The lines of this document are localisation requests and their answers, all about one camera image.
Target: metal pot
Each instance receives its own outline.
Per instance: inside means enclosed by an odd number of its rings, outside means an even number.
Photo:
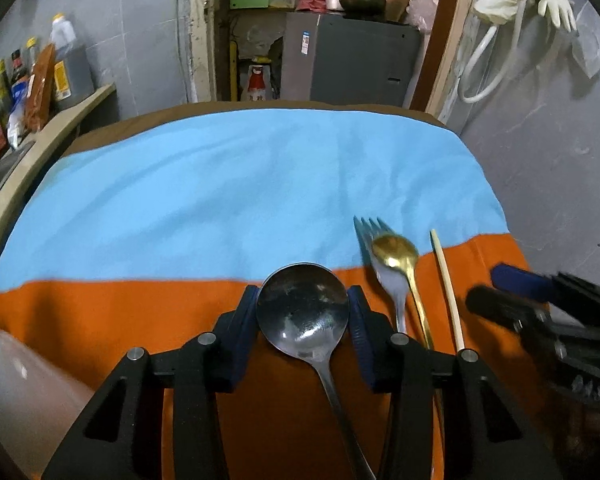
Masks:
[[[337,10],[342,12],[344,9],[340,5],[340,0],[325,0],[327,2],[327,10]]]
[[[386,0],[340,0],[345,12],[364,16],[384,15]]]

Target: shelf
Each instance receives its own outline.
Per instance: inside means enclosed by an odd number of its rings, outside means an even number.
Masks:
[[[36,134],[29,134],[24,140],[32,145],[22,160],[14,166],[0,189],[0,252],[10,226],[13,226],[13,221],[24,207],[27,191],[35,179],[42,176],[40,172],[45,164],[54,158],[56,151],[87,114],[115,89],[113,84],[98,88],[93,95],[80,104],[59,112],[42,130]]]
[[[287,7],[240,7],[239,9],[229,9],[229,12],[294,12],[295,9]]]

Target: gray refrigerator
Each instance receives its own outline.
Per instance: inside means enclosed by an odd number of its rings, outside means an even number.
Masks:
[[[410,25],[290,12],[280,98],[402,106],[421,42]]]

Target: screw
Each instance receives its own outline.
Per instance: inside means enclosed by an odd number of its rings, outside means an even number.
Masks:
[[[471,349],[465,349],[460,352],[460,357],[468,363],[475,363],[478,360],[478,354]]]
[[[555,354],[558,356],[558,359],[564,359],[567,357],[567,347],[560,342],[555,344]]]
[[[198,336],[198,343],[207,346],[216,342],[216,334],[213,332],[205,332]]]
[[[129,352],[126,353],[126,357],[132,361],[138,361],[144,355],[144,349],[139,346],[134,346]]]
[[[409,337],[402,332],[396,332],[392,334],[390,341],[396,346],[404,346],[409,342]]]

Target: rubber glove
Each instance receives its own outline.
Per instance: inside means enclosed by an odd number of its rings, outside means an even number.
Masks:
[[[551,19],[555,28],[562,25],[567,32],[576,30],[576,18],[568,0],[540,0],[538,3],[538,14],[544,16],[549,9],[548,18]]]
[[[493,25],[504,25],[516,17],[519,0],[478,0],[474,3],[474,14]]]

